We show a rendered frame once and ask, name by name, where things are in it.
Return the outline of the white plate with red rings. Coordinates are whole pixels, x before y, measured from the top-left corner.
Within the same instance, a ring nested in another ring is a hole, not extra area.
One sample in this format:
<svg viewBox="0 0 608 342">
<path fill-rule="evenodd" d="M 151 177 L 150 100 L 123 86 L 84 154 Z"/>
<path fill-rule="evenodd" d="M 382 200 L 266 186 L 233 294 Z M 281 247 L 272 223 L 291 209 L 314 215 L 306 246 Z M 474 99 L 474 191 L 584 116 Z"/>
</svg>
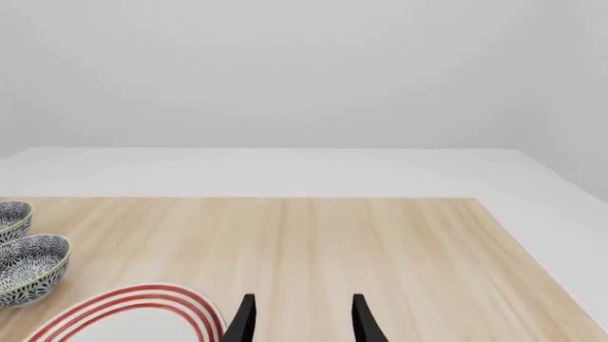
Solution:
<svg viewBox="0 0 608 342">
<path fill-rule="evenodd" d="M 21 342 L 220 342 L 226 330 L 207 295 L 179 284 L 147 282 L 74 304 Z"/>
</svg>

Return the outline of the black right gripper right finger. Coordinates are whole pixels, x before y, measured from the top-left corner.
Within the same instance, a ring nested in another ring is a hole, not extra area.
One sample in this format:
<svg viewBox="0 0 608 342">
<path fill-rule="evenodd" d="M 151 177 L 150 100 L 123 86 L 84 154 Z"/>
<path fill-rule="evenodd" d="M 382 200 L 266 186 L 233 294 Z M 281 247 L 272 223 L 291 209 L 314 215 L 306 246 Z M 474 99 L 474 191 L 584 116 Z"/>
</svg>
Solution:
<svg viewBox="0 0 608 342">
<path fill-rule="evenodd" d="M 362 294 L 352 297 L 351 321 L 355 342 L 389 342 Z"/>
</svg>

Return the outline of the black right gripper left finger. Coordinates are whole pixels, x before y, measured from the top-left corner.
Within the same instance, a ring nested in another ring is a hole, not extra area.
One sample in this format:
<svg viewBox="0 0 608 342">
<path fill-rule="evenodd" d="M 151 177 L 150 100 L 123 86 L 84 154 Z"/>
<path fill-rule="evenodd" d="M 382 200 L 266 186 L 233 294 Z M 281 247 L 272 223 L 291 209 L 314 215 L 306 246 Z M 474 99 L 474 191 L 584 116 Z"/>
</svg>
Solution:
<svg viewBox="0 0 608 342">
<path fill-rule="evenodd" d="M 222 342 L 253 342 L 256 329 L 256 297 L 243 296 L 238 310 L 222 336 Z"/>
</svg>

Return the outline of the black patterned bowl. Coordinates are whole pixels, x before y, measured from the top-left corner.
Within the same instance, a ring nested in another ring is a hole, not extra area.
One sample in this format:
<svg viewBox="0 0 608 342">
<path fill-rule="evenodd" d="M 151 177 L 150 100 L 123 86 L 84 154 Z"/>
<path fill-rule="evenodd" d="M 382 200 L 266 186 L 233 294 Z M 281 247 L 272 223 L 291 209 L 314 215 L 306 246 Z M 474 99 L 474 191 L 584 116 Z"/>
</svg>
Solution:
<svg viewBox="0 0 608 342">
<path fill-rule="evenodd" d="M 24 201 L 0 201 L 0 244 L 26 236 L 32 219 L 31 204 Z"/>
<path fill-rule="evenodd" d="M 35 235 L 0 244 L 0 308 L 41 301 L 59 284 L 70 261 L 69 241 Z"/>
</svg>

